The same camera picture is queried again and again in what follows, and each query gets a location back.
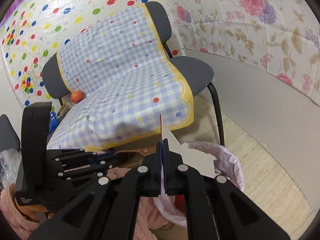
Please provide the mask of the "balloon pattern plastic sheet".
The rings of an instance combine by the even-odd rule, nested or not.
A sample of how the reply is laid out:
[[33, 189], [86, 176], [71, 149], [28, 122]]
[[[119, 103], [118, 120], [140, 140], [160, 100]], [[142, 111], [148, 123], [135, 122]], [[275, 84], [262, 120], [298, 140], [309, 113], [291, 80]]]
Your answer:
[[163, 0], [23, 0], [1, 24], [1, 60], [20, 107], [49, 101], [42, 68], [65, 44], [115, 12]]

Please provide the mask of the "blue checkered blanket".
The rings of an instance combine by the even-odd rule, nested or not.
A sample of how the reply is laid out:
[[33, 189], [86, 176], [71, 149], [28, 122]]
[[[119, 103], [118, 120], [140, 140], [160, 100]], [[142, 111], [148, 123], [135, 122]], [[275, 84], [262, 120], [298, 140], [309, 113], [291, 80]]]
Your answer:
[[52, 98], [83, 92], [48, 141], [49, 149], [99, 151], [193, 123], [194, 99], [167, 58], [148, 10], [120, 11], [61, 47], [44, 65]]

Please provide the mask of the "red apple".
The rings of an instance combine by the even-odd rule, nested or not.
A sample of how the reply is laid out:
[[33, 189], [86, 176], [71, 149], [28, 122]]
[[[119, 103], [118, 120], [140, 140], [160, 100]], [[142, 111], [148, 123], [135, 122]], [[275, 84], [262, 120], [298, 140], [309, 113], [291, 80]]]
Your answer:
[[74, 104], [77, 104], [80, 101], [84, 100], [85, 97], [86, 97], [86, 94], [83, 91], [81, 90], [74, 91], [71, 94], [71, 102]]

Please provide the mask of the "blue plastic basket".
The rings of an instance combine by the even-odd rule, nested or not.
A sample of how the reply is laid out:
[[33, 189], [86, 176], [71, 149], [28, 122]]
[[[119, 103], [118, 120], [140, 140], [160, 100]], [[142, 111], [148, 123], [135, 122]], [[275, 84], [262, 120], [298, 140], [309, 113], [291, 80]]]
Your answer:
[[50, 113], [50, 124], [49, 124], [49, 133], [48, 134], [52, 134], [55, 129], [59, 126], [60, 121], [56, 116], [55, 112], [51, 112]]

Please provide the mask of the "clear plastic bag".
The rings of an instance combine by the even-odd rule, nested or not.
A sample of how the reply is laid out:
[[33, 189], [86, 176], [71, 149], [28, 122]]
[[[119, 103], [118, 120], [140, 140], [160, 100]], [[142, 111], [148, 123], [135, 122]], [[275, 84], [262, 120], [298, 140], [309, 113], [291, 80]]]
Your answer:
[[4, 189], [16, 183], [21, 160], [20, 152], [13, 148], [1, 152], [1, 185]]

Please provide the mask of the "pink fluffy cushion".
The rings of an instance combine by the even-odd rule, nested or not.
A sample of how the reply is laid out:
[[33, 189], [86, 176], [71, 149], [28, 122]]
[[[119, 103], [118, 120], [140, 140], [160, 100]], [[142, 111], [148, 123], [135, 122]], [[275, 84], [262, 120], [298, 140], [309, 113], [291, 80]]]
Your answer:
[[[120, 174], [119, 172], [112, 174], [111, 171], [109, 171], [107, 176], [115, 180], [124, 177], [125, 174]], [[36, 214], [37, 212], [46, 215], [49, 219], [51, 219], [54, 214], [48, 212], [41, 204], [29, 206], [18, 205], [14, 193], [15, 183], [10, 184], [1, 191], [1, 213], [5, 221], [9, 224], [9, 228], [16, 233], [18, 239], [28, 239], [31, 233], [41, 225]], [[172, 222], [161, 215], [152, 198], [140, 198], [135, 233], [133, 236], [134, 239], [156, 239], [157, 237], [151, 232], [152, 230], [162, 227], [170, 228], [172, 225]]]

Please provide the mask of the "brown flat wooden piece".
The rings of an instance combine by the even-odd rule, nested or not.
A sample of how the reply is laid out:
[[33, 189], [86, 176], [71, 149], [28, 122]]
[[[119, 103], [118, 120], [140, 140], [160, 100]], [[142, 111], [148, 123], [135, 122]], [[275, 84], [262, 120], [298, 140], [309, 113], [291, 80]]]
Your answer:
[[155, 147], [140, 148], [135, 150], [118, 150], [115, 152], [114, 157], [116, 163], [113, 167], [131, 168], [142, 163], [144, 157], [154, 154]]

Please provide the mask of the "floral pattern plastic sheet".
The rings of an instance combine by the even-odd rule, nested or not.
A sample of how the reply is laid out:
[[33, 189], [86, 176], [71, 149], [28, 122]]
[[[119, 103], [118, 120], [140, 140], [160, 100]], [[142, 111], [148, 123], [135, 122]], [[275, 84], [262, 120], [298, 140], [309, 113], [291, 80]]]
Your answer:
[[173, 55], [186, 49], [261, 69], [319, 102], [319, 21], [304, 0], [165, 0]]

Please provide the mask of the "white cardboard sheet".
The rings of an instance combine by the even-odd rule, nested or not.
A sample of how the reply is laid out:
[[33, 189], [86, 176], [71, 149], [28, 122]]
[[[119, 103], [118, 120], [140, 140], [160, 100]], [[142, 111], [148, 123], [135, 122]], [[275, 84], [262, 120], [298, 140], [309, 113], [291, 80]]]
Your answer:
[[203, 176], [214, 178], [217, 175], [214, 167], [215, 156], [189, 148], [186, 143], [181, 144], [163, 123], [162, 115], [159, 116], [159, 122], [161, 126], [161, 139], [167, 139], [169, 150], [180, 154], [185, 165], [195, 168]]

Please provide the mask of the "pink trash bag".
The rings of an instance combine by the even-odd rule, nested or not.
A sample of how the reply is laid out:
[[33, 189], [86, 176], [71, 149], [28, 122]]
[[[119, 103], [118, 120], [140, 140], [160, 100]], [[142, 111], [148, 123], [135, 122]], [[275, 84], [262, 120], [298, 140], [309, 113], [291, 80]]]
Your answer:
[[[189, 148], [215, 156], [215, 171], [219, 170], [221, 175], [226, 176], [238, 189], [244, 191], [245, 179], [240, 161], [227, 148], [212, 142], [191, 141], [185, 143]], [[177, 208], [175, 204], [176, 199], [177, 197], [171, 197], [162, 192], [159, 197], [153, 198], [153, 202], [161, 215], [167, 220], [186, 228], [186, 215]]]

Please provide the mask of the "grey office chair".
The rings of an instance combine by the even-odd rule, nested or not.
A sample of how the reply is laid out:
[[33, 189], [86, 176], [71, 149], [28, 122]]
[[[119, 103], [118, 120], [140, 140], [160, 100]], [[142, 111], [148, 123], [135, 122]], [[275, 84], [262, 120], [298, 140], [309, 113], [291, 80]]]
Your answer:
[[[225, 145], [223, 122], [218, 93], [212, 83], [214, 71], [207, 63], [188, 56], [174, 57], [170, 52], [167, 41], [171, 38], [171, 25], [164, 7], [158, 2], [146, 2], [150, 16], [155, 24], [161, 43], [169, 56], [169, 61], [185, 77], [193, 96], [198, 95], [205, 88], [209, 89], [212, 97], [220, 145]], [[53, 55], [42, 69], [42, 79], [47, 92], [52, 98], [62, 101], [62, 97], [69, 94], [59, 71], [56, 55]]]

